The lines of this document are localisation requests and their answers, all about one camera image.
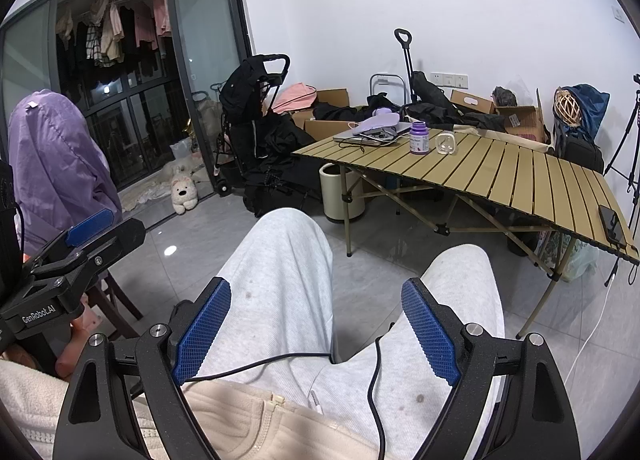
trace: white cable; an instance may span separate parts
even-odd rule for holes
[[[614,274],[611,277],[611,280],[609,281],[609,287],[607,288],[607,295],[604,297],[604,304],[602,305],[602,312],[600,312],[600,317],[598,318],[598,322],[596,323],[596,326],[593,327],[593,331],[591,331],[591,333],[589,334],[589,337],[587,337],[587,340],[582,344],[582,346],[580,347],[580,350],[578,351],[578,354],[575,356],[575,360],[574,360],[574,364],[571,365],[571,368],[569,369],[569,373],[566,374],[566,377],[564,378],[564,382],[563,384],[566,386],[566,381],[569,380],[569,377],[571,376],[571,372],[574,370],[575,367],[575,363],[578,362],[578,357],[580,357],[580,354],[582,353],[582,351],[584,350],[584,347],[587,345],[587,343],[589,342],[589,339],[591,339],[591,337],[593,336],[593,334],[596,332],[596,330],[598,329],[598,325],[600,324],[600,321],[602,321],[602,315],[604,314],[604,309],[607,306],[607,299],[609,299],[609,294],[611,292],[611,289],[613,288],[613,280],[616,278],[616,275]]]

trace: cardboard box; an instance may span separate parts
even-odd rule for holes
[[[338,88],[336,90],[318,90],[316,91],[318,102],[327,102],[332,106],[348,107],[349,106],[349,93],[346,88]],[[314,117],[314,109],[308,107],[306,109],[300,109],[291,113],[293,122],[300,128],[305,128],[305,121],[311,120]]]
[[[337,107],[349,107],[349,93],[347,92],[347,88],[318,90],[316,95],[318,96],[318,102],[327,102]]]
[[[504,128],[510,135],[545,143],[545,121],[542,116],[540,93],[536,89],[538,107],[496,106],[495,112],[505,117]]]
[[[305,120],[305,131],[316,141],[338,135],[348,129],[349,122],[342,120]]]
[[[476,110],[480,113],[494,113],[495,104],[492,100],[486,100],[481,96],[475,96],[474,94],[465,93],[460,90],[451,91],[451,102],[458,104],[459,106],[466,106],[470,109]]]

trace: smartphone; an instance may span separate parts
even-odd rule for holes
[[[625,234],[622,232],[622,225],[620,224],[617,212],[604,205],[599,205],[598,208],[600,210],[600,220],[602,221],[608,242],[617,247],[626,247]]]

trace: stroller handle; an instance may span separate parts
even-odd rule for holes
[[[411,44],[411,34],[409,33],[409,30],[404,30],[402,28],[396,28],[394,30],[394,35],[396,36],[396,39],[398,39],[398,42],[402,45],[402,49],[403,50],[408,50],[409,49],[409,45]],[[401,35],[406,35],[406,40],[402,39],[400,36]]]
[[[264,56],[264,61],[278,61],[279,59],[282,59],[284,61],[284,67],[280,72],[282,80],[284,80],[287,76],[287,72],[289,72],[289,65],[291,64],[291,59],[289,59],[289,56],[284,54],[271,54]]]

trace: stuffed bear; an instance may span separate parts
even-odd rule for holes
[[[176,166],[174,178],[171,180],[171,202],[179,215],[198,204],[198,190],[184,170],[182,166]]]

